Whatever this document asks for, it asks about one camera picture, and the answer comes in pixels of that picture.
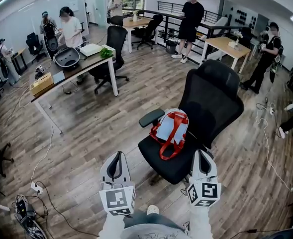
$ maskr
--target red and white backpack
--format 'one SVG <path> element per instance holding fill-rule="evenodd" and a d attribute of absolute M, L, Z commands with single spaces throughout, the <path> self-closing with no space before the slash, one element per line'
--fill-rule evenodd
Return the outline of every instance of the red and white backpack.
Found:
<path fill-rule="evenodd" d="M 188 123 L 189 120 L 186 113 L 180 109 L 170 109 L 165 112 L 160 122 L 152 127 L 150 132 L 151 137 L 163 145 L 160 150 L 161 159 L 169 160 L 181 152 L 185 143 Z M 170 157 L 165 157 L 163 153 L 169 145 L 174 146 L 174 153 Z"/>

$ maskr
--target green plant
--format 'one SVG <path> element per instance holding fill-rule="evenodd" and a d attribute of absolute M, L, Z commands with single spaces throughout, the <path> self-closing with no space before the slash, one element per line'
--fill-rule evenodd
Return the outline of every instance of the green plant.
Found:
<path fill-rule="evenodd" d="M 109 58 L 113 56 L 113 52 L 108 48 L 103 48 L 101 50 L 101 58 Z"/>

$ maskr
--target white cable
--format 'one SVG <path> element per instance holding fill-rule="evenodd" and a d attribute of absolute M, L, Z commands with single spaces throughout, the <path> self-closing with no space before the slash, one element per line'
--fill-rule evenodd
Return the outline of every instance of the white cable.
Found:
<path fill-rule="evenodd" d="M 265 107 L 262 107 L 262 108 L 260 108 L 258 111 L 257 111 L 257 116 L 256 116 L 256 123 L 259 125 L 260 123 L 261 123 L 261 120 L 264 120 L 266 123 L 267 123 L 267 125 L 264 127 L 264 134 L 265 134 L 265 137 L 266 137 L 266 140 L 267 140 L 267 147 L 268 147 L 268 152 L 267 152 L 267 161 L 268 161 L 268 164 L 269 165 L 271 165 L 271 167 L 273 168 L 273 170 L 275 171 L 275 173 L 276 173 L 276 175 L 279 177 L 279 179 L 283 182 L 283 184 L 285 185 L 285 187 L 287 188 L 287 189 L 289 189 L 289 191 L 290 192 L 292 192 L 291 191 L 291 189 L 287 186 L 287 184 L 283 181 L 283 179 L 279 176 L 279 174 L 277 173 L 277 171 L 276 171 L 276 169 L 274 168 L 274 166 L 270 163 L 270 161 L 269 161 L 269 152 L 270 152 L 270 147 L 269 147 L 269 141 L 268 141 L 268 138 L 267 138 L 267 135 L 266 135 L 266 128 L 267 128 L 267 126 L 268 126 L 268 122 L 267 122 L 267 120 L 266 119 L 263 119 L 263 118 L 261 118 L 260 120 L 259 120 L 259 122 L 257 121 L 257 119 L 258 119 L 258 112 L 259 111 L 261 111 L 262 109 L 265 109 L 265 110 L 267 110 Z"/>
<path fill-rule="evenodd" d="M 52 134 L 51 134 L 51 137 L 50 137 L 50 145 L 49 145 L 49 148 L 48 148 L 48 150 L 47 150 L 46 155 L 45 155 L 45 156 L 44 156 L 44 157 L 38 162 L 38 164 L 36 165 L 35 169 L 33 170 L 33 173 L 32 173 L 31 179 L 30 179 L 30 184 L 32 183 L 32 178 L 33 178 L 33 176 L 35 175 L 35 171 L 36 171 L 38 165 L 41 163 L 42 160 L 44 160 L 44 159 L 47 157 L 47 155 L 48 155 L 48 153 L 49 153 L 49 150 L 50 150 L 50 148 L 51 148 L 51 143 L 52 143 L 52 136 L 53 136 L 53 133 L 54 133 L 54 129 L 53 129 L 53 127 L 52 127 Z"/>
<path fill-rule="evenodd" d="M 19 98 L 19 107 L 20 107 L 20 108 L 24 108 L 24 107 L 26 107 L 26 106 L 30 103 L 30 102 L 28 102 L 25 106 L 21 106 L 21 104 L 20 104 L 20 102 L 21 102 L 21 98 L 22 98 L 22 96 L 26 93 L 27 90 L 29 90 L 29 88 L 26 88 L 26 89 L 24 90 L 24 92 L 22 93 L 21 97 Z"/>

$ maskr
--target window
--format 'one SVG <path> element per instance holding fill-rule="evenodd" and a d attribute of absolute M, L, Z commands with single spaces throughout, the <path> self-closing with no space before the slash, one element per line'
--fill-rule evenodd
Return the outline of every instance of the window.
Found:
<path fill-rule="evenodd" d="M 123 0 L 124 4 L 127 4 L 126 9 L 139 9 L 144 10 L 144 0 Z"/>

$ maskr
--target trash can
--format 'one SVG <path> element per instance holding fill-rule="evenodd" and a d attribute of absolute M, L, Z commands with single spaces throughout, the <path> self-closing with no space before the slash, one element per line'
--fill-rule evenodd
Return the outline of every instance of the trash can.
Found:
<path fill-rule="evenodd" d="M 176 50 L 176 42 L 173 41 L 167 41 L 166 42 L 166 50 L 168 53 L 170 53 L 171 55 L 175 54 L 175 50 Z"/>

